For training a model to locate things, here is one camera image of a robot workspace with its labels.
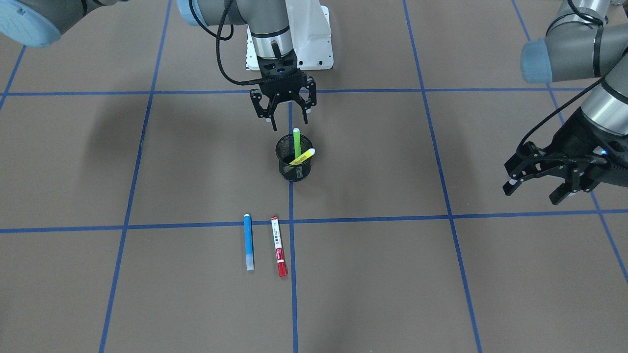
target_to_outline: brown floor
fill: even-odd
[[[560,1],[322,3],[335,65],[279,132],[176,1],[100,9],[46,49],[0,36],[0,352],[626,351],[628,189],[501,189],[590,83],[521,78]],[[244,27],[222,49],[257,77]],[[274,155],[292,126],[317,149],[299,183]]]

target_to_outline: red marker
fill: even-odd
[[[277,255],[277,269],[279,270],[279,277],[283,277],[288,274],[288,270],[286,269],[286,260],[283,257],[281,233],[279,232],[279,219],[277,216],[273,216],[273,218],[271,218],[271,224],[273,225],[273,241],[275,243],[275,254]]]

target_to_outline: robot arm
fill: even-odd
[[[549,146],[524,143],[542,123],[524,138],[504,165],[510,177],[503,187],[506,195],[522,182],[546,175],[565,181],[549,196],[555,205],[578,191],[591,192],[600,183],[628,187],[628,58],[624,58],[628,25],[605,27],[609,4],[563,1],[546,38],[524,47],[521,67],[528,82],[602,79],[589,87],[592,93]]]
[[[277,131],[275,109],[280,103],[293,100],[301,107],[303,120],[308,123],[307,114],[317,103],[316,82],[297,67],[285,0],[178,0],[178,5],[188,23],[204,27],[218,25],[217,36],[224,24],[248,24],[262,75],[262,79],[255,82],[260,89],[250,91],[257,116],[270,120]],[[218,56],[219,45],[220,38],[217,38]],[[233,84],[253,83],[232,80],[222,69],[220,59],[219,68]],[[302,88],[309,92],[307,99],[299,94]],[[266,108],[260,104],[263,95],[269,99]]]
[[[0,0],[0,32],[24,45],[46,47],[91,11],[119,1],[128,0]],[[286,0],[177,0],[177,3],[188,23],[205,29],[219,25],[219,34],[225,24],[248,24],[261,79],[233,80],[224,72],[218,57],[221,73],[233,84],[259,84],[259,89],[251,90],[253,106],[258,117],[272,122],[275,131],[275,109],[278,104],[292,100],[301,107],[307,124],[307,114],[317,103],[316,83],[298,68]],[[218,56],[220,41],[225,39],[216,39]],[[309,92],[307,99],[299,94],[302,88]],[[263,95],[269,99],[266,108],[260,104]]]

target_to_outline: blue tape line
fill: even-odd
[[[155,63],[155,69],[153,73],[153,83],[151,85],[151,93],[148,98],[148,104],[146,107],[146,115],[144,117],[144,124],[142,126],[142,134],[139,138],[138,156],[135,161],[135,169],[133,171],[133,181],[131,182],[131,190],[129,192],[129,201],[127,204],[126,214],[124,216],[124,225],[122,228],[122,235],[120,237],[120,245],[118,247],[118,254],[116,258],[116,267],[114,270],[114,276],[111,283],[111,291],[109,292],[109,301],[107,302],[107,312],[105,314],[105,322],[102,328],[102,336],[100,337],[99,353],[104,353],[105,344],[107,342],[107,334],[109,332],[109,324],[111,322],[111,313],[113,311],[114,300],[116,297],[117,281],[120,275],[120,265],[122,263],[122,254],[124,253],[124,243],[126,241],[126,234],[129,228],[129,220],[131,218],[131,209],[133,207],[133,198],[135,196],[135,188],[138,182],[139,165],[142,159],[142,147],[144,138],[146,136],[146,126],[148,125],[149,116],[151,114],[151,106],[153,104],[154,90],[157,84],[157,76],[159,74],[159,66],[161,63],[161,54],[163,52],[163,45],[166,41],[166,32],[168,31],[168,20],[170,18],[170,9],[172,6],[172,0],[168,0],[168,7],[166,9],[166,18],[164,19],[163,29],[161,31],[161,41],[159,50],[157,52],[157,61]]]
[[[554,91],[580,92],[584,88],[552,87]],[[471,87],[471,88],[426,88],[426,89],[322,89],[318,93],[385,93],[385,92],[525,92],[546,91],[542,87]],[[48,96],[48,95],[149,95],[149,90],[93,91],[93,92],[4,92],[1,96]],[[247,90],[156,90],[153,94],[248,94]]]
[[[462,252],[460,251],[460,244],[458,243],[458,234],[456,231],[456,225],[454,223],[452,217],[452,207],[449,201],[449,194],[447,192],[447,185],[445,183],[445,175],[443,174],[443,167],[440,160],[440,154],[438,152],[438,143],[436,142],[436,134],[434,132],[434,126],[431,120],[430,114],[430,105],[428,103],[427,94],[425,92],[425,85],[423,83],[423,74],[421,73],[421,64],[419,62],[419,55],[416,51],[416,45],[414,43],[414,34],[412,31],[412,24],[410,22],[410,15],[408,13],[408,4],[406,0],[403,0],[403,9],[406,14],[406,23],[408,24],[408,33],[410,35],[410,42],[412,44],[412,51],[414,54],[414,62],[416,64],[416,72],[419,77],[419,84],[421,86],[422,95],[423,95],[423,104],[425,105],[425,114],[427,116],[428,125],[430,127],[430,136],[432,139],[432,145],[434,146],[434,155],[436,156],[436,164],[438,165],[438,174],[440,176],[441,186],[443,188],[443,196],[445,198],[445,205],[447,207],[447,216],[449,218],[450,227],[452,229],[453,243],[456,248],[456,255],[458,258],[458,266],[460,267],[460,276],[462,277],[462,284],[465,290],[465,296],[467,298],[467,306],[469,310],[469,317],[471,319],[471,326],[473,327],[474,337],[475,337],[475,346],[477,348],[478,353],[482,353],[482,343],[480,341],[480,334],[477,329],[477,324],[475,322],[475,312],[473,309],[473,302],[471,300],[471,293],[469,292],[469,287],[467,283],[467,274],[465,271],[464,262],[462,261]]]
[[[54,96],[54,95],[149,95],[149,90],[121,90],[121,91],[102,91],[102,92],[13,92],[8,96],[32,97],[32,96]]]
[[[519,6],[517,6],[517,2],[515,0],[511,0],[511,2],[512,7],[514,7],[514,10],[517,12],[517,17],[519,17],[519,22],[521,23],[521,27],[523,28],[523,33],[526,34],[526,38],[528,39],[528,41],[531,41],[532,39],[530,39],[530,34],[528,33],[525,22],[523,21],[523,16],[521,16],[521,12],[519,11]]]
[[[399,217],[349,217],[349,218],[321,218],[321,219],[295,219],[295,224],[315,223],[353,223],[353,222],[392,222],[400,220],[435,220],[448,219],[447,215],[418,215]]]
[[[155,94],[250,94],[248,90],[157,90]]]
[[[615,253],[615,258],[617,259],[617,262],[619,263],[619,268],[622,270],[622,274],[624,275],[624,279],[626,281],[626,284],[628,285],[628,271],[626,271],[624,260],[622,260],[622,256],[621,254],[619,254],[617,245],[615,245],[615,239],[613,239],[613,235],[610,233],[609,226],[606,223],[606,218],[604,218],[604,213],[602,212],[602,209],[600,208],[600,204],[597,202],[597,197],[595,196],[593,192],[591,193],[591,198],[593,199],[593,203],[595,204],[595,209],[597,210],[598,215],[600,216],[600,220],[602,221],[602,226],[604,227],[606,236],[607,238],[609,238],[609,243],[610,243],[611,248],[613,249],[613,253]]]
[[[616,210],[602,210],[603,214],[625,214],[628,213],[628,209],[616,209]]]
[[[9,77],[9,82],[7,82],[6,87],[4,88],[4,94],[2,98],[0,98],[0,110],[4,105],[4,101],[9,94],[9,90],[11,90],[11,85],[13,85],[13,80],[15,79],[15,75],[18,73],[18,68],[20,63],[22,62],[22,58],[24,57],[24,52],[26,51],[26,45],[22,46],[22,50],[19,52],[18,59],[15,61],[15,65],[13,65],[13,71],[11,72],[11,76]]]
[[[552,103],[554,103],[554,107],[556,109],[558,109],[559,108],[558,101],[556,101],[556,96],[554,95],[552,87],[550,86],[550,84],[545,84],[545,86],[547,86],[547,88],[548,88],[549,96],[551,97]],[[560,120],[561,124],[565,123],[565,118],[563,117],[563,112],[559,112],[558,113],[558,119]]]
[[[628,214],[628,209],[602,210],[603,214]],[[547,211],[547,212],[508,212],[497,214],[452,214],[453,219],[486,219],[506,217],[556,217],[562,215],[590,215],[598,214],[597,210]],[[416,215],[393,217],[348,217],[348,218],[321,218],[295,219],[295,224],[317,223],[351,223],[351,222],[395,222],[407,220],[438,220],[449,219],[449,215]],[[280,224],[290,224],[289,220],[279,220]],[[254,220],[253,225],[269,225],[269,220]],[[129,224],[127,229],[174,229],[174,228],[206,228],[206,227],[237,227],[241,221],[233,222],[196,222],[170,224]],[[6,228],[0,229],[0,234],[40,233],[40,232],[80,232],[80,231],[119,231],[123,225],[89,225],[84,227],[41,227],[41,228]]]
[[[299,331],[296,301],[296,249],[295,249],[295,198],[294,183],[288,186],[288,199],[290,203],[290,271],[292,280],[292,351],[299,353]]]
[[[383,93],[383,92],[421,92],[421,89],[320,89],[318,93]]]
[[[253,220],[252,225],[269,225],[270,220]],[[287,220],[280,220],[280,224],[287,224]],[[129,225],[129,229],[175,229],[175,228],[211,228],[211,227],[241,227],[242,221],[233,222],[196,222],[196,223],[170,223],[170,224],[135,224]]]
[[[507,212],[501,214],[458,214],[452,215],[454,219],[476,219],[476,218],[507,218],[507,217],[542,217],[558,215],[586,215],[597,214],[596,210],[573,210],[573,211],[547,211],[547,212]]]
[[[85,227],[40,227],[0,229],[0,234],[85,232],[85,231],[121,231],[121,225],[88,225]]]

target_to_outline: black mesh pen cup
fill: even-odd
[[[301,153],[312,148],[312,142],[310,139],[301,135]],[[300,182],[310,174],[311,160],[313,157],[308,158],[300,165],[291,165],[290,162],[295,160],[295,141],[292,134],[283,136],[277,146],[275,146],[275,153],[279,160],[279,172],[281,176],[289,182]]]

